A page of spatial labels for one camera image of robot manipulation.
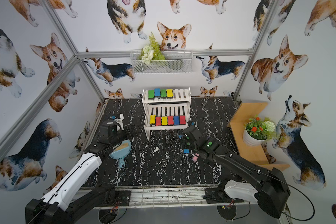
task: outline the potted plant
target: potted plant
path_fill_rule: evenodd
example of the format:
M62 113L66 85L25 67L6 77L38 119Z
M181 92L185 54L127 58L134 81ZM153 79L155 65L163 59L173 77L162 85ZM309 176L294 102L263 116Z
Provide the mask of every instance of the potted plant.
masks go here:
M250 122L245 125L242 139L248 146L258 146L275 135L275 124L268 118L264 121L255 116L249 119Z

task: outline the white wooden rack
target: white wooden rack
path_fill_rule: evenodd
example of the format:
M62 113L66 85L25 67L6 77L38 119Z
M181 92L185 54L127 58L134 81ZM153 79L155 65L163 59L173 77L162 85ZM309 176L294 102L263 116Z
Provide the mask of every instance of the white wooden rack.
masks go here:
M184 115L186 122L188 122L190 121L191 100L190 88L173 89L173 98L170 99L155 98L152 100L148 99L148 90L143 90L142 103L145 111L144 131L146 132L147 139L149 140L150 132L153 130L184 129L188 127L187 123L185 125L151 125L149 122L152 109L153 115L157 117Z

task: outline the floor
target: floor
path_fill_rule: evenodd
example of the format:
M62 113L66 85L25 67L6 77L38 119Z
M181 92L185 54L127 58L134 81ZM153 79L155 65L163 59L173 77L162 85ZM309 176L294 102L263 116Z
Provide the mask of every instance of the floor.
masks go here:
M237 153L233 134L226 127L236 108L230 97L194 97L191 118L205 136L215 137ZM124 124L144 123L144 109L140 99L109 100L102 121L113 113L124 115ZM185 155L178 135L180 130L152 131L148 141L143 130L132 140L132 151L125 158L126 166L118 168L117 160L106 158L83 187L93 187L99 182L116 186L195 185L218 184L231 176L228 169L214 162Z

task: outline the white robot part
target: white robot part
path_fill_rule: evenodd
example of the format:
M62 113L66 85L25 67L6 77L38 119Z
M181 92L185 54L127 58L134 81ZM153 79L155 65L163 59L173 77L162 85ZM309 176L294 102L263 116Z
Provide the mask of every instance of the white robot part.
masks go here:
M70 170L70 172L51 191L42 197L44 202L49 204L58 202L57 206L66 211L73 196L92 172L94 172L102 163L99 156L93 155L93 153L83 154L79 162Z
M238 198L258 203L258 200L254 196L258 191L249 183L240 183L230 180L226 183L224 191L230 198Z

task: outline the wooden shelf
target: wooden shelf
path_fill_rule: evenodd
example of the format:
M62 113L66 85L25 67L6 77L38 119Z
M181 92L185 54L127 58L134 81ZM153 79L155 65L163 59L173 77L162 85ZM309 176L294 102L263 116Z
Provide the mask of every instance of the wooden shelf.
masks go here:
M261 146L248 146L244 143L242 135L244 133L244 123L249 122L249 118L259 114L266 107L267 102L242 103L235 112L227 127L231 127L239 154L242 158L261 167L272 169L277 168L281 171L289 168L289 164L269 164Z

